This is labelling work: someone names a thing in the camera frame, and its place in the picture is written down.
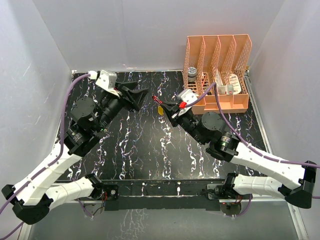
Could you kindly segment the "yellow key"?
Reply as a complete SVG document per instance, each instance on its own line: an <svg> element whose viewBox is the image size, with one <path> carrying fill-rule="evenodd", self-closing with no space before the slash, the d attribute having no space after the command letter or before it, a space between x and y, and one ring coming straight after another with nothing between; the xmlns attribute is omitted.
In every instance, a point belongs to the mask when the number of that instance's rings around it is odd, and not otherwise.
<svg viewBox="0 0 320 240"><path fill-rule="evenodd" d="M164 115L164 109L163 109L160 105L157 107L157 112L158 112L158 114L161 115L161 116Z"/></svg>

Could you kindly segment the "red keyring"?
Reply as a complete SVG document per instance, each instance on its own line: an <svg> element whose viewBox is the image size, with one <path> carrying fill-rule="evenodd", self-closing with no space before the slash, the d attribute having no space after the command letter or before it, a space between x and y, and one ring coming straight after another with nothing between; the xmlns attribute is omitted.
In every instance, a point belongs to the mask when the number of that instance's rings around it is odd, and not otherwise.
<svg viewBox="0 0 320 240"><path fill-rule="evenodd" d="M152 96L152 99L159 105L161 105L163 102L155 95Z"/></svg>

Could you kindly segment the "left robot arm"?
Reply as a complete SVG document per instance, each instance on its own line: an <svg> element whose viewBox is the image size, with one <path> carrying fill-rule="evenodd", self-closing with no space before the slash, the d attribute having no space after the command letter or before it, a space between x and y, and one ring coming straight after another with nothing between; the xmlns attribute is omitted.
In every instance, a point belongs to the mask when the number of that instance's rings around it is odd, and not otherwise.
<svg viewBox="0 0 320 240"><path fill-rule="evenodd" d="M61 134L61 141L25 179L5 185L1 192L12 204L16 217L33 225L51 210L79 198L99 199L103 183L93 174L53 187L52 184L73 164L85 157L100 141L103 132L117 114L126 109L139 111L148 89L136 89L134 83L116 85L118 96L104 91L100 102L90 97L78 99L72 111L71 125Z"/></svg>

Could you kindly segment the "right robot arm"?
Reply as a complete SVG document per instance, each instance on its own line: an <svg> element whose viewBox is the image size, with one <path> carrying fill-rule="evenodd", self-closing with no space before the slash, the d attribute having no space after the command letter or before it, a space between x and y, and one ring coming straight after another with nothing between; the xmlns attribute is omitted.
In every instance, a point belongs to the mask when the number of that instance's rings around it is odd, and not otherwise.
<svg viewBox="0 0 320 240"><path fill-rule="evenodd" d="M263 176L229 173L222 185L207 186L202 194L212 199L266 195L284 199L298 208L310 209L319 166L311 161L288 161L253 147L231 126L223 112L206 112L198 118L192 107L204 97L205 94L197 97L192 90L185 89L173 102L161 101L155 95L152 99L173 127L181 126L199 144L208 145L206 152L211 157L249 167Z"/></svg>

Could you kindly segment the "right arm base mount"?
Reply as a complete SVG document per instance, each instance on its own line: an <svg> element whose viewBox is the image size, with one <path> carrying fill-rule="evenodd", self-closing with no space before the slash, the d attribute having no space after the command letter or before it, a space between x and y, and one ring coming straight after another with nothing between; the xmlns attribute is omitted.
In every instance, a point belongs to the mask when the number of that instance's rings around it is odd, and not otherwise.
<svg viewBox="0 0 320 240"><path fill-rule="evenodd" d="M219 200L228 205L241 204L244 200L252 198L250 194L241 195L233 188L225 186L224 184L207 184L200 194L205 196L208 200Z"/></svg>

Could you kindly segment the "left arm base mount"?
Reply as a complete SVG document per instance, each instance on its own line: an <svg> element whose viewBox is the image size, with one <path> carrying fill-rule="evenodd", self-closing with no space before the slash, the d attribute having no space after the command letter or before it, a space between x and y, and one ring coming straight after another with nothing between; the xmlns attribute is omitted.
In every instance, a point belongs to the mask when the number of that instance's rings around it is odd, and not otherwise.
<svg viewBox="0 0 320 240"><path fill-rule="evenodd" d="M87 211L83 204L85 200L101 201L102 207L105 208L107 201L117 201L119 198L119 187L116 184L96 182L92 184L92 187L93 189L89 194L76 198L84 211Z"/></svg>

